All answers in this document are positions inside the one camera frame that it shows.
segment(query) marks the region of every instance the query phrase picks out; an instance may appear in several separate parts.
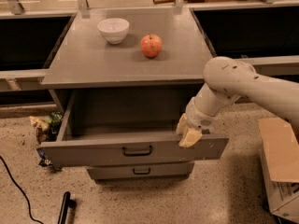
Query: terrazzo floor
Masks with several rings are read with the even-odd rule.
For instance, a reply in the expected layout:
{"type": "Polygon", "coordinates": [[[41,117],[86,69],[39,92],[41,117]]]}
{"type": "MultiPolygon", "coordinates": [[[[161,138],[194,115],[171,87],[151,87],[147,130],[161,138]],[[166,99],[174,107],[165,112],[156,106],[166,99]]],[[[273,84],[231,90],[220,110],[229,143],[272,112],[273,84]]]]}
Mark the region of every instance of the terrazzo floor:
{"type": "MultiPolygon", "coordinates": [[[[57,223],[66,191],[77,202],[66,223],[212,224],[276,223],[266,198],[257,119],[273,117],[255,104],[221,112],[215,132],[230,141],[219,161],[197,161],[188,179],[162,178],[95,183],[84,167],[53,172],[38,165],[39,144],[29,116],[44,118],[54,106],[0,109],[0,155],[27,194],[35,219],[57,223]]],[[[35,223],[27,202],[0,163],[0,223],[35,223]]]]}

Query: black cable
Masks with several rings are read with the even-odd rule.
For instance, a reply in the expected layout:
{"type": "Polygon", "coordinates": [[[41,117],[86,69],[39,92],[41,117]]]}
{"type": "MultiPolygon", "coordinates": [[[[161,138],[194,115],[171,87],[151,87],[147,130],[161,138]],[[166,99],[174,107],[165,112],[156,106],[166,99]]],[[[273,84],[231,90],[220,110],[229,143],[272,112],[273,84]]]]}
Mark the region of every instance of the black cable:
{"type": "Polygon", "coordinates": [[[27,203],[28,203],[29,217],[30,217],[33,221],[35,221],[35,222],[44,224],[43,222],[41,222],[41,221],[39,221],[39,220],[36,220],[36,219],[34,219],[34,218],[32,217],[32,215],[31,215],[31,206],[30,206],[29,199],[28,199],[28,197],[26,196],[26,193],[25,193],[25,192],[22,190],[22,188],[17,184],[17,182],[15,181],[15,179],[13,179],[13,177],[12,177],[12,175],[11,175],[9,169],[8,169],[8,166],[7,166],[6,162],[4,161],[4,159],[3,159],[1,156],[0,156],[0,160],[3,162],[4,166],[6,167],[7,172],[8,172],[8,174],[9,174],[9,177],[10,177],[11,181],[17,186],[17,188],[21,191],[22,195],[25,197],[25,199],[26,199],[26,201],[27,201],[27,203]]]}

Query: gray cabinet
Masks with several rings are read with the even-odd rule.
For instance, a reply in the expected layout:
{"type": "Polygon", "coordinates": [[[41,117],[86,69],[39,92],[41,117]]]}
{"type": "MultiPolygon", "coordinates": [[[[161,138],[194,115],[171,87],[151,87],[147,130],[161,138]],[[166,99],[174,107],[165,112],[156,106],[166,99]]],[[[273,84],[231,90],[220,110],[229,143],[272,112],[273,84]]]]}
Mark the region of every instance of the gray cabinet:
{"type": "Polygon", "coordinates": [[[56,142],[41,147],[57,167],[86,166],[92,179],[188,176],[196,160],[216,160],[228,138],[205,134],[194,147],[178,146],[178,120],[200,90],[211,58],[188,8],[91,9],[80,12],[42,85],[64,112],[56,142]],[[98,34],[105,18],[130,22],[123,42],[98,34]],[[155,59],[140,50],[152,31],[164,47],[155,59]]]}

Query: red apple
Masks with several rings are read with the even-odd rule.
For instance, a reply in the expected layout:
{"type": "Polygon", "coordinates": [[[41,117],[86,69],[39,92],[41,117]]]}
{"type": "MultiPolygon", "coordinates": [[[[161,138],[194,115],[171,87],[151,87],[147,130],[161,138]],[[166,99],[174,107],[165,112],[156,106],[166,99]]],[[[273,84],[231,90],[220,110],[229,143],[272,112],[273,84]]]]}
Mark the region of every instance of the red apple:
{"type": "Polygon", "coordinates": [[[155,57],[162,49],[162,39],[155,34],[145,35],[140,43],[143,54],[147,57],[155,57]]]}

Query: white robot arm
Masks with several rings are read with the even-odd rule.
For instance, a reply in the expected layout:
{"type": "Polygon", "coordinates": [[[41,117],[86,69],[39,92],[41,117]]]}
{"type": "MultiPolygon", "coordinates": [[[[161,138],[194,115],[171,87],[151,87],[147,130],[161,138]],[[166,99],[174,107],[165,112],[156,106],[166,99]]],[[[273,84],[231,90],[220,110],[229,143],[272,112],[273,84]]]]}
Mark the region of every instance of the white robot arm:
{"type": "Polygon", "coordinates": [[[213,118],[240,97],[287,120],[299,134],[298,83],[259,75],[251,64],[227,57],[211,59],[203,76],[205,85],[190,100],[177,126],[177,134],[183,134],[181,147],[193,146],[202,130],[211,130],[213,118]]]}

